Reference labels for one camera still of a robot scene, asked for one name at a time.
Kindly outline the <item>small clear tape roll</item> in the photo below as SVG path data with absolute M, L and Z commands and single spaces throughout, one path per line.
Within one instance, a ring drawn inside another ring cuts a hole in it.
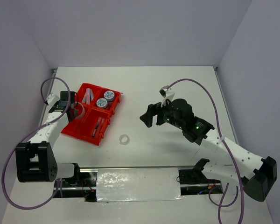
M 128 135 L 126 135 L 126 134 L 121 135 L 121 136 L 119 137 L 119 143 L 120 143 L 121 145 L 126 145 L 126 144 L 128 144 L 128 143 L 129 143 L 129 137 L 128 137 Z

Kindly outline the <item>pink highlighter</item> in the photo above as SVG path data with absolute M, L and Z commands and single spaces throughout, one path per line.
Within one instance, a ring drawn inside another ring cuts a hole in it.
M 91 103 L 91 89 L 90 88 L 86 89 L 86 92 L 85 92 L 84 97 L 82 99 L 82 103 L 85 103 L 85 104 L 88 104 L 88 105 Z

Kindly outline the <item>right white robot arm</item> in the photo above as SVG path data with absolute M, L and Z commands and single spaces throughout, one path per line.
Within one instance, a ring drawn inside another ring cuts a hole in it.
M 194 115 L 192 106 L 184 99 L 166 100 L 165 105 L 161 102 L 150 104 L 140 120 L 150 128 L 154 116 L 157 117 L 158 126 L 165 123 L 173 125 L 182 131 L 189 142 L 231 159 L 233 166 L 229 168 L 217 165 L 210 159 L 200 159 L 193 172 L 197 182 L 217 179 L 233 183 L 242 187 L 255 201 L 265 201 L 277 180 L 277 162 L 274 158 L 263 158 L 228 138 L 220 137 L 212 124 Z

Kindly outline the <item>large clear tape roll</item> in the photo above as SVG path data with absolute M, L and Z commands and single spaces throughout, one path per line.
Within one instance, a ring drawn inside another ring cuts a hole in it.
M 78 102 L 78 105 L 76 108 L 78 109 L 78 112 L 77 112 L 77 116 L 75 117 L 75 119 L 82 119 L 86 112 L 85 107 L 80 102 Z

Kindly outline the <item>red pen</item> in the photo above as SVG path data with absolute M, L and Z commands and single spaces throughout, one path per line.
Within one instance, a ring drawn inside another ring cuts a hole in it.
M 94 128 L 93 133 L 92 133 L 92 138 L 94 138 L 95 135 L 96 135 L 96 132 L 97 132 L 97 130 L 98 130 L 98 126 L 100 125 L 101 119 L 102 119 L 102 118 L 99 117 L 98 120 L 97 120 L 97 123 L 96 123 L 95 128 Z

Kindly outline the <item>blue capped highlighter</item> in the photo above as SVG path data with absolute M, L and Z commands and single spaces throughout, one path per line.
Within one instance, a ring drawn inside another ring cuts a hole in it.
M 90 99 L 91 99 L 91 101 L 94 99 L 94 93 L 93 93 L 93 91 L 90 91 Z

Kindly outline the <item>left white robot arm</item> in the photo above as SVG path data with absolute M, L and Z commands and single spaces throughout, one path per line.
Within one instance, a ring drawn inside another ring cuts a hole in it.
M 76 163 L 57 163 L 53 146 L 62 130 L 72 122 L 78 110 L 75 108 L 74 91 L 61 91 L 55 101 L 48 97 L 50 110 L 45 127 L 38 130 L 27 142 L 16 146 L 16 167 L 19 182 L 54 182 L 63 179 L 71 186 L 81 183 L 82 174 Z

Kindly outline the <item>blue white bottle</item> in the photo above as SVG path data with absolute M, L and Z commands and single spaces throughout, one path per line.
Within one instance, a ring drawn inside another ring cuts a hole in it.
M 115 93 L 114 93 L 113 91 L 106 91 L 106 92 L 104 93 L 104 99 L 105 99 L 108 103 L 113 102 L 113 101 L 115 100 L 115 97 L 116 97 L 116 95 L 115 95 Z
M 99 98 L 96 101 L 96 106 L 100 109 L 107 109 L 109 106 L 109 103 L 105 98 Z

